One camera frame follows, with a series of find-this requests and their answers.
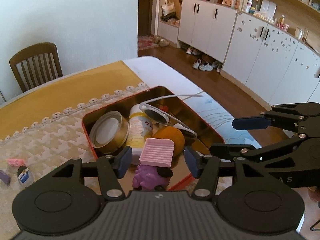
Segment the purple dinosaur toy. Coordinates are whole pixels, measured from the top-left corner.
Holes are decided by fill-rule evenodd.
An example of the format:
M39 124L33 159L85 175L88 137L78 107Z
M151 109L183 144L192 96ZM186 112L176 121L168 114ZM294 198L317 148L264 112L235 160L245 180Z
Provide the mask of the purple dinosaur toy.
M134 173L132 186L142 190L165 190L173 176L170 168L139 165Z

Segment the brown wooden door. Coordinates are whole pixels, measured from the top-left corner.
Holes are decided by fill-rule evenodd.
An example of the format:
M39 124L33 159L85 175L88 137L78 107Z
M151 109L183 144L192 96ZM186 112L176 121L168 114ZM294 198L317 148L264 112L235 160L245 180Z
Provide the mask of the brown wooden door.
M152 0L138 2L138 36L151 34Z

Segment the bottle label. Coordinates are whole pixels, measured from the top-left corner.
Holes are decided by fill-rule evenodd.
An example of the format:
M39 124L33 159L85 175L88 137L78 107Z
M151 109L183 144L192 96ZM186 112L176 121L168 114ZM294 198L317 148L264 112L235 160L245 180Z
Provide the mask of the bottle label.
M147 138L152 137L152 122L144 116L129 120L129 134L126 145L132 148L143 148Z
M29 179L29 169L24 169L20 175L18 176L18 179L22 182L25 183L27 179Z

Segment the gray ribbed panel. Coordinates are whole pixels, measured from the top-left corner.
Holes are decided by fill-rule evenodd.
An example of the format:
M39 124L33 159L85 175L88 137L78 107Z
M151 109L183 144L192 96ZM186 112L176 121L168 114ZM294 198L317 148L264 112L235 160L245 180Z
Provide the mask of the gray ribbed panel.
M100 216L76 233L35 236L22 232L15 240L303 240L296 232L279 236L254 236L224 222L206 201L187 192L134 191L120 202L107 204Z

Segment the dining table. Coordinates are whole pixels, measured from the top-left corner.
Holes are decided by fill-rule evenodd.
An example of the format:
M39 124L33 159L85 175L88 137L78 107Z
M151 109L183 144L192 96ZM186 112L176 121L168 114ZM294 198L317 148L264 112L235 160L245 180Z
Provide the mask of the dining table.
M155 57L118 61L63 76L0 105L0 170L11 177L8 186L0 181L1 239L10 239L19 232L11 205L22 190L17 180L17 167L7 165L6 159L23 159L35 180L71 158L92 162L95 158L82 128L83 116L156 86L164 86L174 94L201 94L202 97L180 99L219 133L225 143L260 147L248 131L232 127L233 116L210 95ZM129 168L124 178L119 180L126 194L132 190L133 174L134 169ZM168 187L189 174L181 157L173 169ZM97 178L85 178L84 183L99 193ZM228 187L231 180L222 179L220 183L222 187ZM306 190L299 193L313 209ZM313 214L308 208L305 215L308 214L313 221L317 216L320 218L320 212Z

